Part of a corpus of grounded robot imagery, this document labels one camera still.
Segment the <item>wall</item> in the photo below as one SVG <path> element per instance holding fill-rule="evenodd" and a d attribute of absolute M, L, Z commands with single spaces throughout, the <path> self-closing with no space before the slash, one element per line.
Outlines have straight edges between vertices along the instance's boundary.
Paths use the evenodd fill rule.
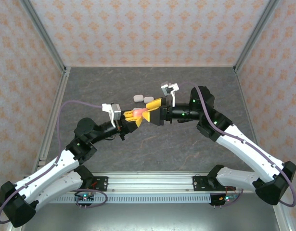
<path fill-rule="evenodd" d="M 239 79 L 260 145 L 296 164 L 296 0 L 279 3 Z"/>
<path fill-rule="evenodd" d="M 233 66 L 267 2 L 32 0 L 75 66 Z"/>
<path fill-rule="evenodd" d="M 0 0 L 0 186 L 31 173 L 60 75 L 20 2 Z"/>

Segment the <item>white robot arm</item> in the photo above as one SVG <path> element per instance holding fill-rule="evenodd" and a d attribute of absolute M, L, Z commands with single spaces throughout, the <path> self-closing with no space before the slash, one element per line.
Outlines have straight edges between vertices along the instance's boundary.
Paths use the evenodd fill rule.
<path fill-rule="evenodd" d="M 177 84 L 166 83 L 161 88 L 175 100 Z M 173 119 L 179 123 L 197 120 L 196 128 L 201 134 L 232 151 L 254 170 L 246 172 L 216 165 L 205 177 L 204 184 L 215 190 L 219 186 L 250 190 L 271 205 L 280 201 L 296 171 L 292 162 L 283 163 L 249 140 L 214 109 L 214 96 L 206 87 L 193 88 L 189 103 L 173 104 L 166 103 L 165 98 L 156 99 L 146 105 L 148 110 L 142 117 L 158 126 Z M 93 144 L 115 134 L 124 140 L 124 136 L 135 131 L 142 122 L 142 118 L 132 117 L 132 110 L 121 111 L 118 104 L 103 104 L 103 111 L 109 113 L 110 121 L 97 125 L 90 118 L 80 120 L 74 130 L 75 138 L 57 158 L 16 184 L 8 181 L 2 185 L 0 214 L 3 210 L 14 227 L 27 223 L 37 210 L 59 195 L 91 186 L 93 175 L 82 164 L 97 151 Z"/>

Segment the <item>gray tabletop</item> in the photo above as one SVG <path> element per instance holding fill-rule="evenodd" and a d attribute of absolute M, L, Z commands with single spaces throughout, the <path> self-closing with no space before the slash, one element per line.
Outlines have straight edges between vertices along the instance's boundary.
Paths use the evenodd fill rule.
<path fill-rule="evenodd" d="M 215 108 L 231 119 L 251 140 L 239 86 L 229 67 L 81 67 L 71 68 L 63 102 L 81 100 L 102 105 L 118 103 L 122 110 L 144 107 L 134 103 L 133 96 L 142 94 L 163 97 L 161 83 L 191 81 L 207 86 L 215 96 Z M 176 102 L 186 103 L 193 86 L 184 85 L 176 93 Z M 90 117 L 97 124 L 109 120 L 101 109 L 73 104 L 61 115 L 61 137 L 66 146 L 73 138 L 77 122 Z M 250 168 L 233 153 L 204 137 L 196 129 L 196 121 L 178 124 L 165 122 L 156 126 L 146 121 L 125 141 L 118 136 L 113 141 L 101 141 L 98 152 L 84 165 L 97 171 L 210 171 L 216 164 L 238 170 Z M 56 131 L 53 135 L 48 160 L 58 153 Z"/>

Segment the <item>purple cable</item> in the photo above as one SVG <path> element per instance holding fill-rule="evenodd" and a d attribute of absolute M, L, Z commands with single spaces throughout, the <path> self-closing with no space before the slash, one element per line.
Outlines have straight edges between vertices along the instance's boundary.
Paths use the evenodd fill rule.
<path fill-rule="evenodd" d="M 96 205 L 90 205 L 88 207 L 85 207 L 85 208 L 95 208 L 95 207 L 99 207 L 101 205 L 104 205 L 107 201 L 108 201 L 108 196 L 106 195 L 106 193 L 102 192 L 102 191 L 99 191 L 99 190 L 96 190 L 96 189 L 76 189 L 76 190 L 73 190 L 73 192 L 96 192 L 96 193 L 101 193 L 105 196 L 105 200 L 102 202 L 102 203 L 99 203 L 99 204 L 96 204 Z M 76 201 L 76 205 L 78 207 L 80 207 L 80 204 L 78 203 L 78 200 L 80 199 L 81 197 L 79 197 Z"/>
<path fill-rule="evenodd" d="M 77 101 L 77 100 L 69 100 L 69 101 L 66 101 L 64 102 L 60 109 L 59 109 L 59 113 L 58 113 L 58 119 L 57 119 L 57 136 L 58 136 L 58 143 L 59 143 L 59 155 L 56 157 L 56 162 L 59 161 L 60 157 L 61 157 L 61 153 L 62 153 L 62 145 L 61 145 L 61 139 L 60 139 L 60 114 L 61 114 L 61 111 L 62 109 L 64 108 L 64 106 L 66 106 L 67 104 L 69 103 L 79 103 L 79 104 L 83 104 L 83 105 L 86 105 L 86 106 L 90 106 L 90 107 L 95 107 L 95 108 L 102 108 L 101 106 L 98 106 L 98 105 L 94 105 L 94 104 L 90 104 L 90 103 L 85 103 L 85 102 L 82 102 L 82 101 Z M 32 179 L 31 181 L 29 181 L 27 184 L 26 184 L 26 187 L 28 187 L 30 184 L 32 184 L 33 182 L 35 182 L 36 180 L 40 179 L 41 177 L 45 176 L 47 173 L 49 173 L 53 167 L 55 167 L 55 164 L 50 166 L 49 169 L 47 169 L 45 172 L 43 172 L 41 175 L 37 176 L 36 178 Z M 19 193 L 22 189 L 24 189 L 25 187 L 22 186 L 20 187 L 19 189 L 17 189 L 15 192 L 13 192 L 4 202 L 3 204 L 1 205 L 0 207 L 0 217 L 1 217 L 1 214 L 2 214 L 2 211 L 4 209 L 4 207 L 7 205 L 7 203 L 17 194 Z M 0 219 L 0 224 L 6 224 L 8 223 L 10 220 L 5 220 L 5 221 L 2 221 Z"/>
<path fill-rule="evenodd" d="M 197 93 L 198 93 L 198 96 L 199 96 L 199 98 L 200 98 L 200 101 L 201 102 L 204 102 L 204 98 L 203 98 L 203 96 L 202 96 L 202 94 L 201 94 L 201 91 L 200 91 L 200 89 L 199 89 L 199 87 L 196 85 L 196 84 L 194 84 L 194 83 L 191 83 L 191 82 L 184 82 L 184 83 L 182 83 L 182 84 L 180 84 L 180 86 L 182 86 L 182 85 L 184 85 L 184 84 L 186 84 L 186 83 L 188 83 L 188 84 L 191 84 L 191 85 L 193 85 L 195 88 L 196 88 L 196 90 L 197 90 Z M 212 120 L 211 120 L 211 118 L 210 118 L 210 116 L 209 116 L 209 114 L 208 114 L 208 112 L 207 112 L 207 109 L 206 109 L 206 104 L 205 103 L 201 103 L 201 105 L 202 105 L 202 108 L 203 108 L 203 110 L 204 110 L 204 113 L 205 113 L 205 116 L 206 116 L 206 119 L 208 120 L 208 122 L 209 122 L 209 124 L 212 126 L 212 128 L 213 129 L 215 129 L 217 132 L 219 132 L 220 134 L 222 134 L 222 135 L 226 135 L 226 136 L 229 136 L 229 137 L 231 137 L 231 138 L 234 138 L 234 139 L 236 139 L 236 140 L 239 140 L 239 141 L 241 141 L 241 142 L 244 142 L 244 140 L 242 139 L 242 138 L 240 138 L 240 137 L 238 137 L 238 136 L 234 136 L 234 135 L 231 135 L 231 134 L 229 134 L 229 133 L 227 133 L 227 132 L 224 132 L 224 131 L 222 131 L 222 130 L 220 130 L 218 127 L 216 127 L 214 124 L 213 124 L 213 122 L 212 122 Z M 252 145 L 251 143 L 249 143 L 249 142 L 245 142 L 245 144 L 247 144 L 249 147 L 251 147 L 252 149 L 254 149 L 256 152 L 258 152 L 261 156 L 263 156 L 263 158 L 265 158 L 271 165 L 275 165 L 275 168 L 282 174 L 282 176 L 285 178 L 285 180 L 287 181 L 287 183 L 289 184 L 289 187 L 290 187 L 290 190 L 291 190 L 291 192 L 292 192 L 292 197 L 293 197 L 293 202 L 292 202 L 292 204 L 288 204 L 288 203 L 286 203 L 286 202 L 283 202 L 283 201 L 280 201 L 280 203 L 281 204 L 283 204 L 283 205 L 285 205 L 285 206 L 288 206 L 288 207 L 294 207 L 294 206 L 296 206 L 296 192 L 295 192 L 295 190 L 294 190 L 294 187 L 293 187 L 293 184 L 291 183 L 291 181 L 290 181 L 290 179 L 287 177 L 287 175 L 272 161 L 272 160 L 270 160 L 267 156 L 265 156 L 263 153 L 262 153 L 262 151 L 261 150 L 259 150 L 257 147 L 255 147 L 254 145 Z"/>

